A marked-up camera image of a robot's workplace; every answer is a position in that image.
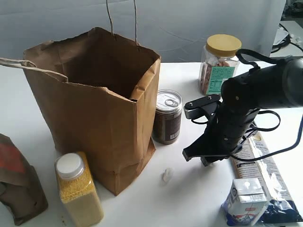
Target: white bottle cap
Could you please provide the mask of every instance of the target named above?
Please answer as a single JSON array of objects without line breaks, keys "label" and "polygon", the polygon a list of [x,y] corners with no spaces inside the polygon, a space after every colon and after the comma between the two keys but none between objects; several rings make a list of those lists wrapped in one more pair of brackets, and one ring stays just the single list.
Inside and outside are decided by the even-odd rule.
[{"label": "white bottle cap", "polygon": [[64,180],[73,180],[84,171],[82,158],[76,153],[68,153],[57,160],[56,170]]}]

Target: green label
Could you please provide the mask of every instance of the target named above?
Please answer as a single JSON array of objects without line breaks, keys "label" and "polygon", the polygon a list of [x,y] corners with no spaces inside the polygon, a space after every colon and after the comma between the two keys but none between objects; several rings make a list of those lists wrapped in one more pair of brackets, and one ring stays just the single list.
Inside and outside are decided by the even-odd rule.
[{"label": "green label", "polygon": [[235,71],[235,67],[220,67],[215,66],[212,67],[212,72],[210,74],[208,89],[206,94],[220,94],[221,93],[221,85],[224,81],[231,78],[233,76],[233,72]]}]

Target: red label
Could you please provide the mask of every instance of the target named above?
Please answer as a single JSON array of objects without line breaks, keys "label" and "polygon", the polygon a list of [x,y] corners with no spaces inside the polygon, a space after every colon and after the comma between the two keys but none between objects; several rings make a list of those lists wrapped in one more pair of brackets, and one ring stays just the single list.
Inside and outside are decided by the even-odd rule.
[{"label": "red label", "polygon": [[0,168],[17,173],[25,173],[20,151],[12,146],[0,144]]},{"label": "red label", "polygon": [[246,211],[254,211],[254,210],[256,210],[256,208],[255,207],[250,207],[250,208],[246,208],[245,210]]}]

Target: yellow jar lid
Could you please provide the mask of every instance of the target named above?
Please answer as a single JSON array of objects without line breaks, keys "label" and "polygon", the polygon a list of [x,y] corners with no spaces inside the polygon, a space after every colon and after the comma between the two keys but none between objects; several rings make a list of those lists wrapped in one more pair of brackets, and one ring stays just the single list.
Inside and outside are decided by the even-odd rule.
[{"label": "yellow jar lid", "polygon": [[217,34],[208,37],[206,49],[220,57],[232,57],[236,55],[238,49],[242,46],[240,39],[232,35]]}]

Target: paper bag handle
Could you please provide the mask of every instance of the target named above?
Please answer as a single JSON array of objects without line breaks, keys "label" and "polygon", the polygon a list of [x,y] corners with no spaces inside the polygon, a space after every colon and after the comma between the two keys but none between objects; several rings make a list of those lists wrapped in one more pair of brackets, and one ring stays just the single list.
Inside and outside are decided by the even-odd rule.
[{"label": "paper bag handle", "polygon": [[[29,66],[23,66],[23,65],[17,65],[15,63],[30,63],[33,65],[33,67],[29,67]],[[55,71],[51,71],[51,70],[43,70],[40,68],[37,68],[37,66],[29,60],[14,60],[14,59],[8,59],[8,58],[0,58],[0,65],[3,66],[7,66],[7,67],[11,67],[11,68],[18,68],[18,69],[25,69],[25,70],[33,70],[33,71],[39,71],[39,72],[46,72],[46,73],[52,73],[55,75],[58,75],[60,77],[64,77],[66,79],[66,81],[68,80],[67,76],[59,73],[59,72],[55,72]]]},{"label": "paper bag handle", "polygon": [[[113,30],[113,20],[110,16],[109,9],[108,9],[108,0],[106,0],[106,9],[107,9],[107,14],[110,22],[110,29],[112,36],[115,36],[114,30]],[[138,40],[137,40],[137,6],[136,6],[136,0],[134,0],[134,41],[136,42],[136,45],[139,46]]]}]

